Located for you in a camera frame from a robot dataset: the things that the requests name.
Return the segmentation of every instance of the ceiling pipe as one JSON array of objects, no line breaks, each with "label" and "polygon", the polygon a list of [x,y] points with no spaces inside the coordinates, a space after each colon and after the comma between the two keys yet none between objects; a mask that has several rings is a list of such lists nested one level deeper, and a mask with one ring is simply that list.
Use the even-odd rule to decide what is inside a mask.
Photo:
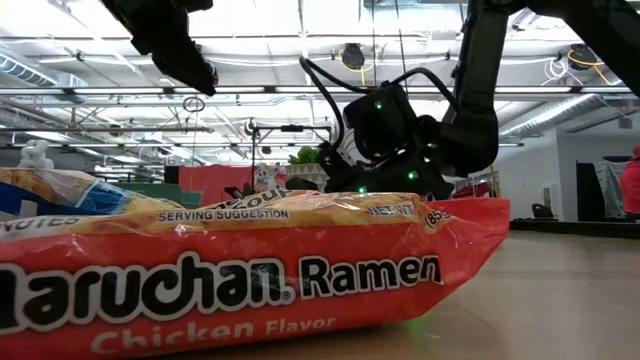
[{"label": "ceiling pipe", "polygon": [[137,67],[136,65],[132,64],[129,60],[127,60],[127,58],[125,58],[122,54],[120,54],[115,48],[113,48],[111,45],[109,45],[102,37],[100,37],[100,35],[98,35],[98,33],[96,31],[94,31],[90,26],[86,25],[85,23],[82,22],[82,20],[78,19],[75,15],[73,15],[73,13],[71,12],[71,8],[66,5],[65,3],[59,3],[56,0],[47,0],[47,2],[53,6],[54,8],[58,9],[60,12],[62,12],[63,14],[67,15],[69,18],[73,19],[75,22],[77,22],[80,26],[82,26],[83,28],[85,28],[87,30],[87,32],[89,32],[89,34],[91,35],[91,38],[101,44],[103,44],[108,50],[109,52],[111,52],[113,54],[113,56],[120,60],[122,63],[124,63],[125,65],[127,65],[127,67],[129,67],[131,69],[131,71],[133,71],[136,75],[142,77],[143,79],[145,79],[146,81],[148,81],[149,83],[153,84],[153,85],[158,85],[158,83],[156,81],[154,81],[153,79],[149,78],[148,76],[146,76],[144,74],[144,72]]},{"label": "ceiling pipe", "polygon": [[[614,86],[622,84],[622,80],[615,76],[613,72],[609,72],[607,76]],[[601,79],[598,77],[588,83],[587,86],[600,85],[600,81]],[[602,98],[602,95],[593,93],[573,96],[556,103],[546,103],[512,121],[506,122],[500,130],[500,138],[523,138],[534,133],[541,133],[606,105],[607,103]]]}]

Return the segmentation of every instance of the floor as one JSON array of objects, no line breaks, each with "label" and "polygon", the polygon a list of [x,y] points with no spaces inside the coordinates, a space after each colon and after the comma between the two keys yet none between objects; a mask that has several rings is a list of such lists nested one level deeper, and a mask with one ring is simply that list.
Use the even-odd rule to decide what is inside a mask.
[{"label": "floor", "polygon": [[174,358],[638,359],[640,241],[513,233],[414,321]]}]

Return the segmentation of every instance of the ramen package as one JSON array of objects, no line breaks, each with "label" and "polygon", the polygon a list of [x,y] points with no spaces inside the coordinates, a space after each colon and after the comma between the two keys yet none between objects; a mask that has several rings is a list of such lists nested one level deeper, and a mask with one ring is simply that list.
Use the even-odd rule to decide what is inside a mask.
[{"label": "ramen package", "polygon": [[197,210],[0,224],[2,359],[111,359],[418,317],[505,239],[509,204],[271,190]]}]

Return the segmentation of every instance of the black robotic arm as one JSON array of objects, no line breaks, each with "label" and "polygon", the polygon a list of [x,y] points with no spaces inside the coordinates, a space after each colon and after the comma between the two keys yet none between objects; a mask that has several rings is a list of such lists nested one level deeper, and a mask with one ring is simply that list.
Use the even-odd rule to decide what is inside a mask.
[{"label": "black robotic arm", "polygon": [[[164,73],[202,91],[215,93],[215,73],[188,35],[188,13],[208,9],[212,0],[102,0],[132,33],[142,54],[151,53]],[[321,145],[319,162],[329,175],[329,191],[433,193],[446,198],[451,185],[442,174],[466,176],[491,165],[498,153],[494,93],[509,16],[525,7],[560,17],[640,95],[640,16],[624,0],[469,0],[453,94],[427,69],[451,106],[441,122],[411,109],[399,79],[380,88],[357,88],[335,79],[301,58],[336,113],[336,143]],[[344,122],[331,95],[313,71],[364,96],[344,110]],[[369,164],[353,164],[338,151],[344,127]]]}]

